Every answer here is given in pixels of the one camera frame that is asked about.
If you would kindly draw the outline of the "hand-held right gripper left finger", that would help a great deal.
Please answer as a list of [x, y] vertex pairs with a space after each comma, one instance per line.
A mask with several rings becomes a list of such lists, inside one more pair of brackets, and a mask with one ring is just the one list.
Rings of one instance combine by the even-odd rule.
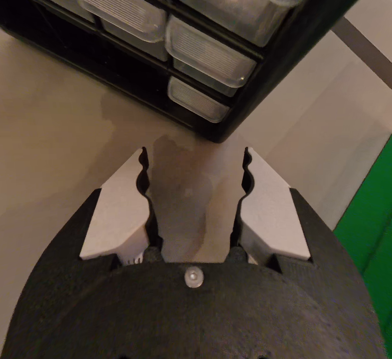
[[116, 254], [121, 264], [129, 265], [150, 246], [161, 251], [163, 239], [146, 194], [148, 168], [147, 150], [139, 148], [101, 185], [80, 251], [82, 260]]

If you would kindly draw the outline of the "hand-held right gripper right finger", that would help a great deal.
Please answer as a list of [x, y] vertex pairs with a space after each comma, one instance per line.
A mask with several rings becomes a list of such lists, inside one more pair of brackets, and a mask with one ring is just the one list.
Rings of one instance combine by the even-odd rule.
[[230, 248], [242, 247], [258, 264], [273, 255], [309, 261], [311, 253], [290, 185], [252, 147], [243, 157], [242, 189]]

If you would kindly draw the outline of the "green plastic bin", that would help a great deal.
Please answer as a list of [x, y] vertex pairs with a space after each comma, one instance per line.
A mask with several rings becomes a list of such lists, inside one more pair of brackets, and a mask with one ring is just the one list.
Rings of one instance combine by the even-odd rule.
[[392, 141], [387, 141], [334, 230], [371, 296], [383, 332], [391, 330]]

